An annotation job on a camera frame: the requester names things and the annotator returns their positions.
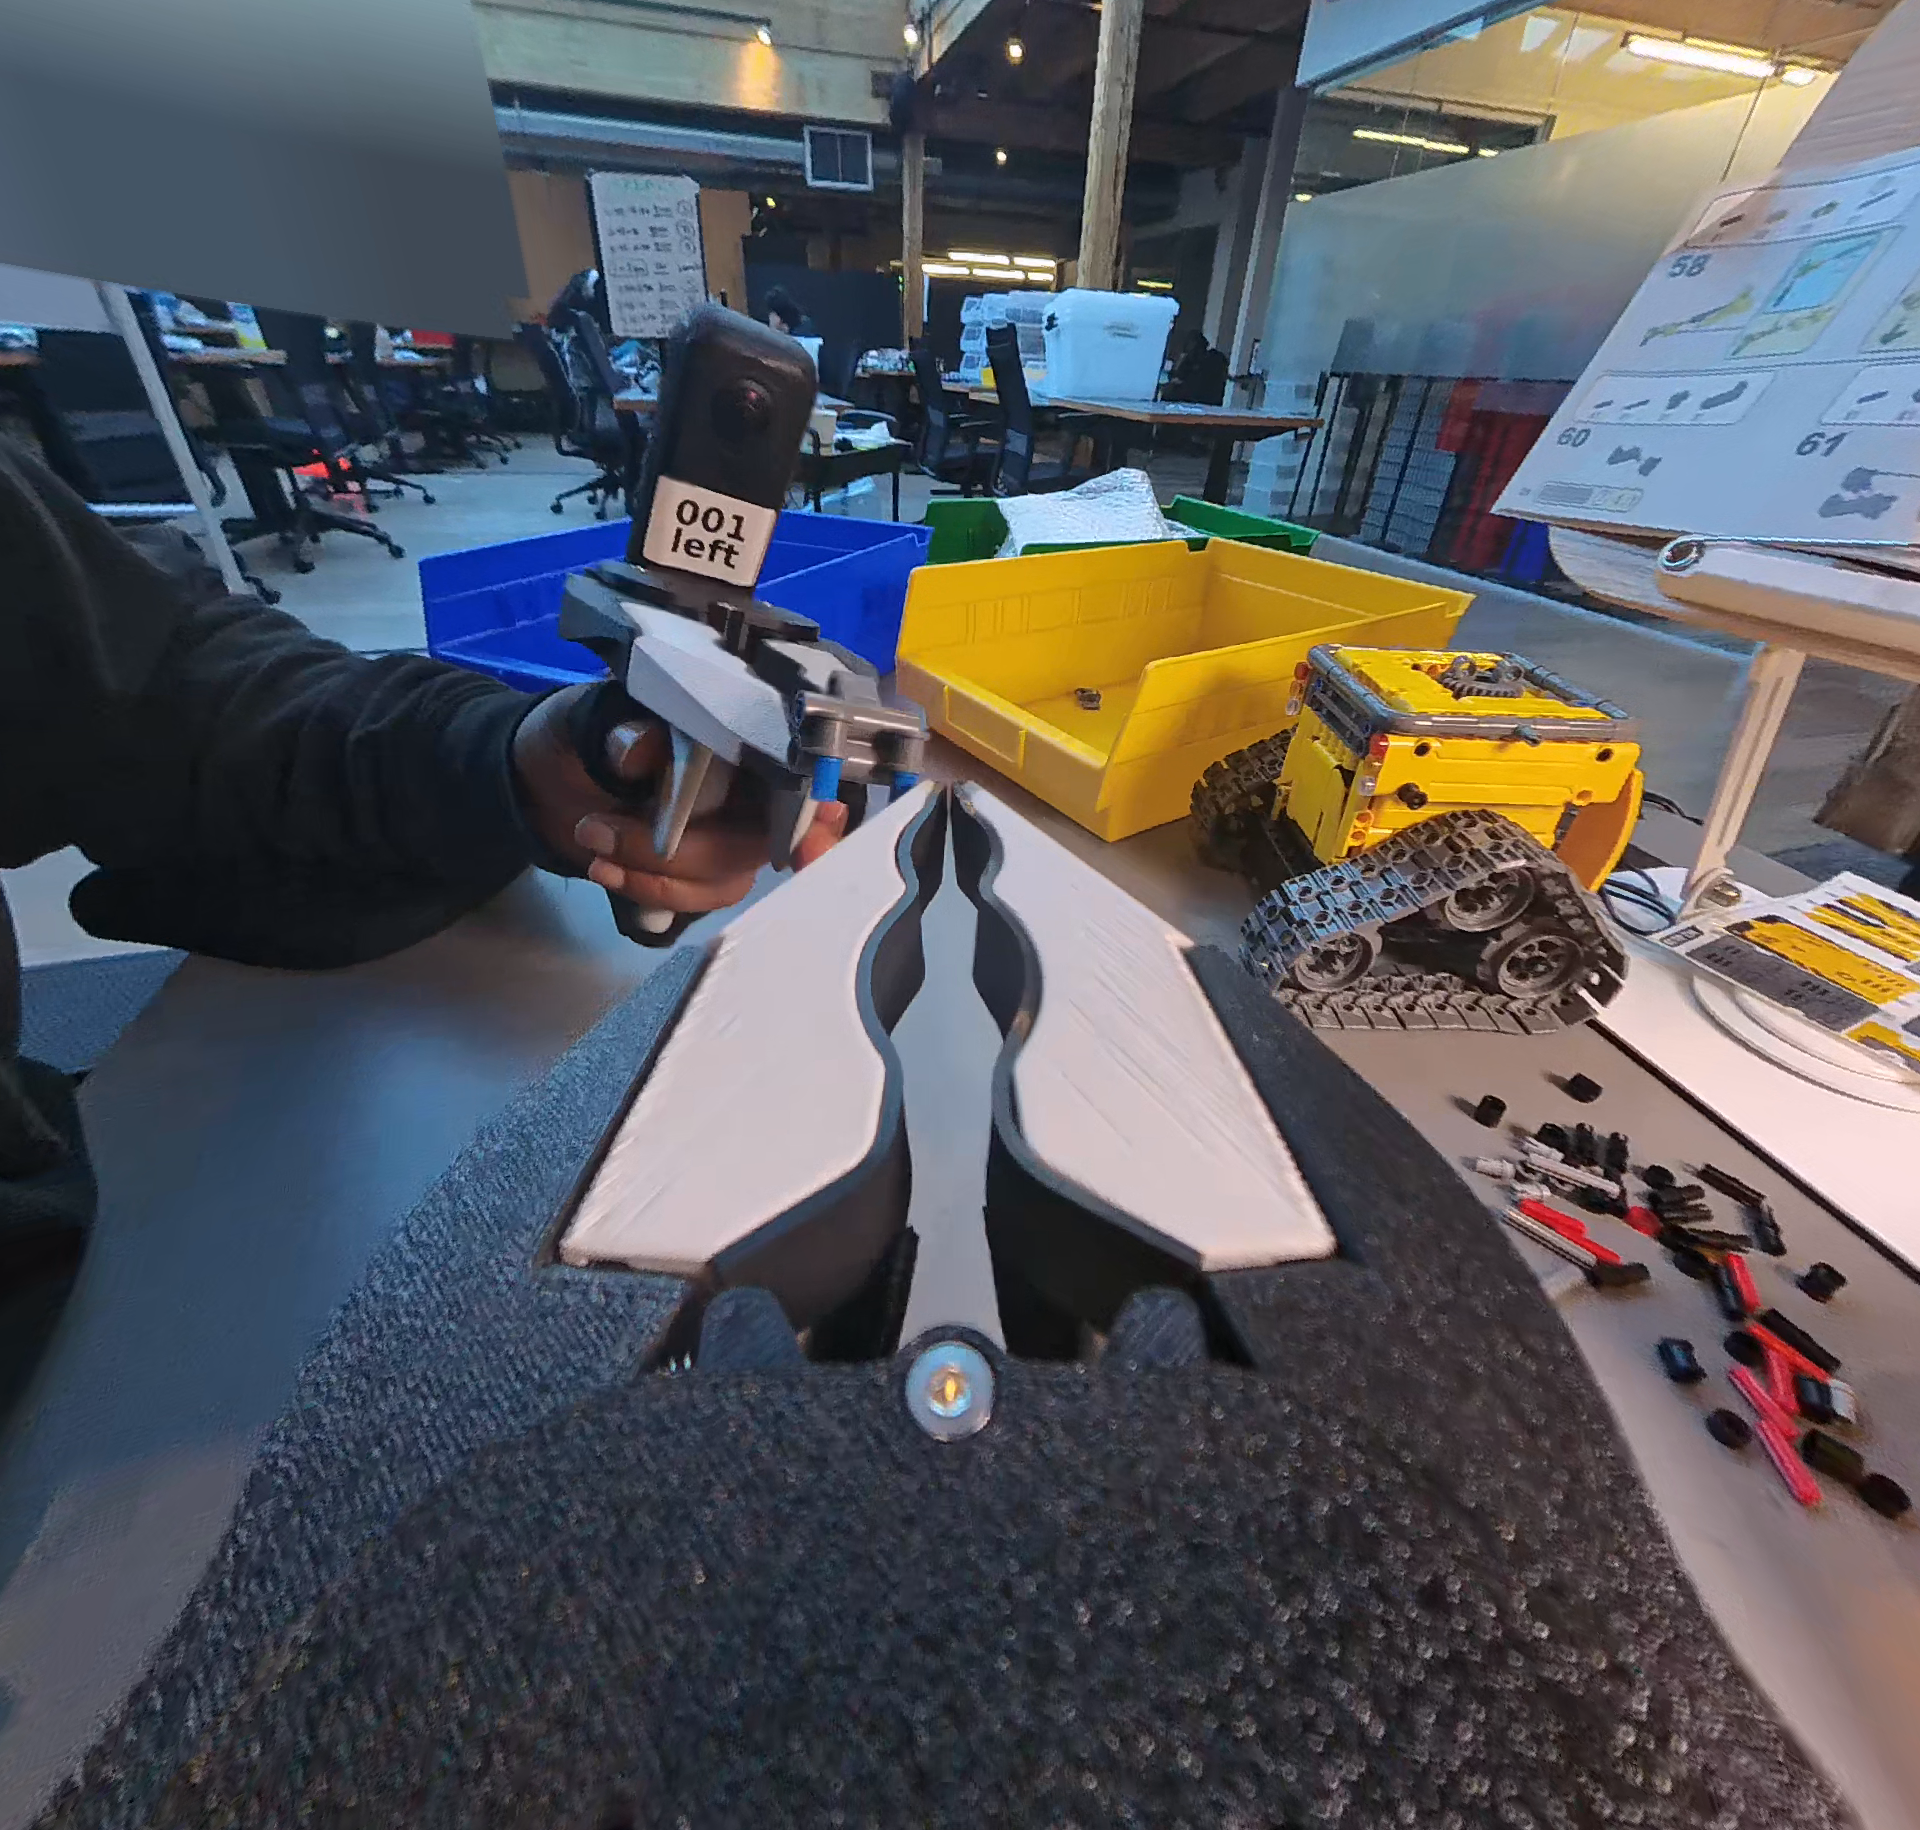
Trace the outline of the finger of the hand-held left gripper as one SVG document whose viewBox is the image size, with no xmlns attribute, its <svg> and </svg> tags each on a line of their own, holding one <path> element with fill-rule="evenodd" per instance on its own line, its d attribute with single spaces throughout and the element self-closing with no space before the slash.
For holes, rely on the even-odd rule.
<svg viewBox="0 0 1920 1830">
<path fill-rule="evenodd" d="M 741 765 L 750 754 L 793 763 L 786 692 L 763 679 L 707 619 L 636 600 L 621 602 L 632 628 L 621 686 L 639 711 L 669 731 L 669 763 L 694 750 Z"/>
<path fill-rule="evenodd" d="M 754 673 L 786 707 L 810 694 L 868 707 L 881 703 L 876 669 L 838 643 L 761 641 Z"/>
</svg>

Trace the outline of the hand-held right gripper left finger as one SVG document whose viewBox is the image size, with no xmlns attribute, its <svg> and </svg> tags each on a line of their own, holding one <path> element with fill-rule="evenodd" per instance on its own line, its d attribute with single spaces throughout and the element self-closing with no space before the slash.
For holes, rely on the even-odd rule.
<svg viewBox="0 0 1920 1830">
<path fill-rule="evenodd" d="M 919 784 L 714 939 L 585 1172 L 566 1266 L 874 1275 L 911 1204 L 894 1031 L 943 861 L 945 799 Z"/>
</svg>

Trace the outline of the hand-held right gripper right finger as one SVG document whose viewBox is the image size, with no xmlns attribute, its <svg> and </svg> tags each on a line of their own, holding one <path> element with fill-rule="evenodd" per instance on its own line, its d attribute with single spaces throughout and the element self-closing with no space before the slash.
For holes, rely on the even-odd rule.
<svg viewBox="0 0 1920 1830">
<path fill-rule="evenodd" d="M 984 786 L 954 786 L 951 844 L 1020 1170 L 1202 1273 L 1335 1256 L 1187 932 Z"/>
</svg>

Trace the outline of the grey brick beam assembly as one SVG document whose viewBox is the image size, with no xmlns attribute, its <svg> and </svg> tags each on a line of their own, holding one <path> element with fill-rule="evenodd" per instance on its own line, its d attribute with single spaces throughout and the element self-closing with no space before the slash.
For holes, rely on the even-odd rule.
<svg viewBox="0 0 1920 1830">
<path fill-rule="evenodd" d="M 857 829 L 872 801 L 889 804 L 915 786 L 928 741 L 917 707 L 896 707 L 868 675 L 836 675 L 831 688 L 797 690 L 789 705 L 786 767 L 797 812 L 786 825 L 780 866 L 795 866 L 819 812 L 842 806 Z"/>
</svg>

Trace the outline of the grey desk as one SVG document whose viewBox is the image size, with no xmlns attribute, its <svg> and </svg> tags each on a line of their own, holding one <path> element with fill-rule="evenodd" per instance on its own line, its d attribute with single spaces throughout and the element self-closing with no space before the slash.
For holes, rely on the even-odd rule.
<svg viewBox="0 0 1920 1830">
<path fill-rule="evenodd" d="M 868 1279 L 566 1266 L 707 958 L 521 874 L 189 954 L 77 1089 L 4 1434 L 4 1826 L 1916 1826 L 1914 1534 L 1796 1517 L 1423 1127 L 1189 960 L 1335 1234 L 1020 1170 L 945 861 Z"/>
</svg>

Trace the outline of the person's left hand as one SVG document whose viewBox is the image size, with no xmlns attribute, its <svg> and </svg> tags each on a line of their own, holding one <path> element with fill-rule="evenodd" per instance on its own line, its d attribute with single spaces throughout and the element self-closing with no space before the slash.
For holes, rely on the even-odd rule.
<svg viewBox="0 0 1920 1830">
<path fill-rule="evenodd" d="M 741 902 L 771 864 L 769 819 L 750 784 L 692 816 L 673 853 L 656 851 L 654 801 L 673 761 L 671 731 L 634 714 L 600 722 L 600 761 L 585 761 L 598 686 L 536 699 L 510 756 L 525 816 L 546 855 L 641 915 L 709 915 Z"/>
</svg>

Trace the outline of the whiteboard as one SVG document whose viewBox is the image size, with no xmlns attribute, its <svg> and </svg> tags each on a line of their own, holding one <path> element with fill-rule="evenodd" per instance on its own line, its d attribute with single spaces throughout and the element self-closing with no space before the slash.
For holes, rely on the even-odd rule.
<svg viewBox="0 0 1920 1830">
<path fill-rule="evenodd" d="M 587 191 L 611 330 L 634 341 L 673 336 L 707 306 L 696 180 L 594 171 Z"/>
</svg>

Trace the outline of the blue storage bin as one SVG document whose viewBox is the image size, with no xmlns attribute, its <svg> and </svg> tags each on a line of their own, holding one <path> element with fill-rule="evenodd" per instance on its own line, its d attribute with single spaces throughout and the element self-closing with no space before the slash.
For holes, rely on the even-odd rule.
<svg viewBox="0 0 1920 1830">
<path fill-rule="evenodd" d="M 564 688 L 600 675 L 557 632 L 568 574 L 621 557 L 626 521 L 424 557 L 418 566 L 426 649 L 516 690 Z M 913 570 L 932 531 L 872 519 L 786 510 L 771 538 L 759 594 L 812 617 L 823 634 L 881 675 L 898 662 Z"/>
</svg>

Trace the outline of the green storage bin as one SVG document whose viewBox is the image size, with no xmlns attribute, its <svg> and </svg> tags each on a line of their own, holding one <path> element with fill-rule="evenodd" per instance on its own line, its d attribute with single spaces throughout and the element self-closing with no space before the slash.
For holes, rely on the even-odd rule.
<svg viewBox="0 0 1920 1830">
<path fill-rule="evenodd" d="M 1018 549 L 1011 546 L 1005 516 L 994 499 L 934 497 L 928 501 L 921 521 L 930 531 L 926 557 L 930 566 L 1157 542 L 1206 546 L 1213 540 L 1307 555 L 1320 540 L 1320 534 L 1309 525 L 1254 514 L 1232 506 L 1215 506 L 1196 495 L 1176 495 L 1168 499 L 1164 506 L 1164 521 L 1155 527 L 1106 527 L 1091 536 L 1065 538 L 1059 542 L 1031 542 Z"/>
</svg>

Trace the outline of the yellow storage bin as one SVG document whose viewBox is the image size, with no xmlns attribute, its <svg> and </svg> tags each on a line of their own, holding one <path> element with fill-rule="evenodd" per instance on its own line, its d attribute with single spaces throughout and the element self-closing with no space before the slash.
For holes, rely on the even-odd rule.
<svg viewBox="0 0 1920 1830">
<path fill-rule="evenodd" d="M 1470 594 L 1213 540 L 915 570 L 898 688 L 930 726 L 1099 840 L 1187 816 L 1228 754 L 1292 724 L 1322 643 L 1442 649 Z"/>
</svg>

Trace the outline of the white plastic crate stack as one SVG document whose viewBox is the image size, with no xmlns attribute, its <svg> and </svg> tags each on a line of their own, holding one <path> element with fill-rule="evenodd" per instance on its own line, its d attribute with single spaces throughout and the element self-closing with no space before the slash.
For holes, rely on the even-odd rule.
<svg viewBox="0 0 1920 1830">
<path fill-rule="evenodd" d="M 984 291 L 962 304 L 962 377 L 996 381 L 990 330 L 1011 328 L 1029 392 L 1149 403 L 1179 304 L 1164 291 Z"/>
</svg>

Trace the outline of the yellow tracked toy bulldozer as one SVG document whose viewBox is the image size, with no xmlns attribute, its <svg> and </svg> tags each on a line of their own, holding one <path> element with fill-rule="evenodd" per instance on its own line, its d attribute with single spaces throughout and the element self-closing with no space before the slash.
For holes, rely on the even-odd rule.
<svg viewBox="0 0 1920 1830">
<path fill-rule="evenodd" d="M 1635 720 L 1498 651 L 1318 645 L 1284 729 L 1191 786 L 1258 889 L 1243 969 L 1305 1026 L 1547 1035 L 1629 956 L 1601 898 L 1644 804 Z"/>
</svg>

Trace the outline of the row of black office chairs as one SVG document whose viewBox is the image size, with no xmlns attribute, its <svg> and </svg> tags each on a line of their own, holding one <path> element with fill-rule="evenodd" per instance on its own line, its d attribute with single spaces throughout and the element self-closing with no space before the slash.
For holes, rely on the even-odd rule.
<svg viewBox="0 0 1920 1830">
<path fill-rule="evenodd" d="M 330 538 L 403 561 L 379 495 L 433 508 L 433 476 L 521 471 L 476 377 L 433 364 L 364 375 L 326 351 L 319 319 L 270 313 L 266 328 L 294 349 L 174 354 L 144 324 L 133 343 L 34 328 L 21 360 L 4 360 L 4 392 L 28 403 L 47 465 L 111 521 L 193 525 L 204 495 L 227 551 L 276 544 L 300 574 Z"/>
</svg>

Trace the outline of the long wooden office table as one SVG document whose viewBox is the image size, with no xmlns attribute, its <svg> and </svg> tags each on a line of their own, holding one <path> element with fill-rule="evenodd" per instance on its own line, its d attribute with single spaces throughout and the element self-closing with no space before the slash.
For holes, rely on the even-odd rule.
<svg viewBox="0 0 1920 1830">
<path fill-rule="evenodd" d="M 1196 441 L 1206 452 L 1202 499 L 1217 508 L 1230 501 L 1232 465 L 1241 446 L 1273 437 L 1311 439 L 1324 426 L 1322 418 L 1206 403 L 1050 401 L 1039 390 L 1029 392 L 1029 403 L 1037 435 L 1059 431 L 1089 439 L 1097 474 L 1121 467 L 1131 450 L 1151 454 L 1161 431 Z"/>
</svg>

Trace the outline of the pile of small black pins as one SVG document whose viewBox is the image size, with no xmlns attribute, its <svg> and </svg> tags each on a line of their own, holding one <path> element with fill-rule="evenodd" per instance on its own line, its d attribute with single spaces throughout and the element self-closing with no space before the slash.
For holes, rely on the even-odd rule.
<svg viewBox="0 0 1920 1830">
<path fill-rule="evenodd" d="M 1787 1292 L 1826 1305 L 1849 1281 L 1830 1262 L 1787 1264 L 1779 1215 L 1753 1181 L 1710 1161 L 1671 1170 L 1656 1155 L 1639 1155 L 1620 1127 L 1515 1123 L 1496 1095 L 1476 1097 L 1466 1108 L 1485 1136 L 1466 1157 L 1466 1170 L 1500 1194 L 1500 1219 L 1515 1239 L 1601 1294 L 1652 1294 L 1656 1275 L 1693 1290 L 1699 1318 L 1663 1329 L 1650 1346 L 1650 1363 L 1691 1404 L 1712 1444 L 1764 1466 L 1804 1513 L 1849 1502 L 1894 1526 L 1916 1524 L 1916 1494 L 1888 1470 L 1871 1440 L 1860 1376 L 1785 1307 Z M 1836 1376 L 1798 1382 L 1800 1455 L 1815 1470 L 1819 1509 L 1802 1509 L 1787 1494 L 1761 1449 L 1753 1414 L 1727 1378 L 1731 1322 L 1712 1275 L 1712 1256 L 1725 1249 L 1744 1256 L 1766 1305 L 1836 1359 Z"/>
</svg>

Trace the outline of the rack of coloured bins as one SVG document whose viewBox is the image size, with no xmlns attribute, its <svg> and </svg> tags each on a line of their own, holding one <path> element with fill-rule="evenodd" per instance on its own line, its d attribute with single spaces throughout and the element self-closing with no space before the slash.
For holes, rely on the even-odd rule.
<svg viewBox="0 0 1920 1830">
<path fill-rule="evenodd" d="M 1496 504 L 1569 388 L 1566 377 L 1326 373 L 1292 514 L 1421 564 L 1491 574 L 1515 534 Z"/>
</svg>

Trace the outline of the black printed sweatshirt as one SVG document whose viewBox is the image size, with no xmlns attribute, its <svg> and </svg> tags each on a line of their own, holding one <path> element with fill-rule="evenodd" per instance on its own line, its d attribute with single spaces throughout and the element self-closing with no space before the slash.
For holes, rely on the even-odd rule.
<svg viewBox="0 0 1920 1830">
<path fill-rule="evenodd" d="M 77 1082 L 21 1050 L 21 964 L 2 909 L 2 1419 L 17 1410 L 84 1266 L 99 1187 Z"/>
</svg>

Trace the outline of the open instruction manual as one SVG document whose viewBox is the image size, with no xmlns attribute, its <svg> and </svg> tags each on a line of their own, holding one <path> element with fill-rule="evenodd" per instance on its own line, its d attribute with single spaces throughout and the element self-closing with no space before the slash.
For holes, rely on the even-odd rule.
<svg viewBox="0 0 1920 1830">
<path fill-rule="evenodd" d="M 1498 512 L 1914 564 L 1916 268 L 1918 13 L 1903 0 L 1781 163 L 1674 236 Z"/>
</svg>

